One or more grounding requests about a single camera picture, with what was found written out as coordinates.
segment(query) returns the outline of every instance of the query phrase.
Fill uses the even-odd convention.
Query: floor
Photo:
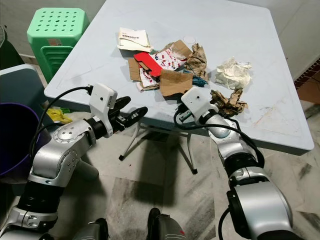
[[[73,113],[74,120],[85,117]],[[262,149],[265,170],[284,193],[293,212],[293,228],[306,240],[320,237],[320,113],[307,119],[314,149],[303,156]],[[217,240],[218,221],[228,206],[228,178],[215,143],[192,135],[198,174],[186,162],[183,137],[141,130],[123,160],[118,159],[134,132],[130,127],[111,138],[101,138],[82,158],[99,169],[87,181],[75,173],[60,199],[59,219],[50,233],[69,240],[86,223],[106,218],[112,240],[145,239],[149,210],[157,207],[183,228],[189,239]],[[0,202],[1,223],[6,210],[17,203],[6,189]],[[223,224],[225,240],[241,240],[230,215]]]

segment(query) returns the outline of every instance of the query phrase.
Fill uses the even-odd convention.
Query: green stool
[[[44,7],[35,12],[26,33],[47,83],[88,25],[87,15],[80,8]]]

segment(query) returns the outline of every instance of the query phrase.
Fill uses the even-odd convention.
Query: wall
[[[297,79],[319,58],[320,0],[231,1],[270,10],[293,79]],[[26,32],[37,9],[77,7],[85,10],[91,21],[104,2],[105,0],[0,0],[0,23],[7,26],[9,40],[19,53],[33,55]]]

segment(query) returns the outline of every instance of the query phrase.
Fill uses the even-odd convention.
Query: purple trash bin
[[[30,142],[36,132],[39,118],[28,106],[19,103],[0,103],[0,182],[26,183],[32,167],[28,156]],[[36,149],[50,140],[43,131]]]

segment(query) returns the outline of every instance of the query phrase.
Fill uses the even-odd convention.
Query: yellow plastic bag
[[[60,109],[49,108],[46,113],[55,123],[60,122],[62,124],[68,124],[72,122],[72,119],[64,115]]]

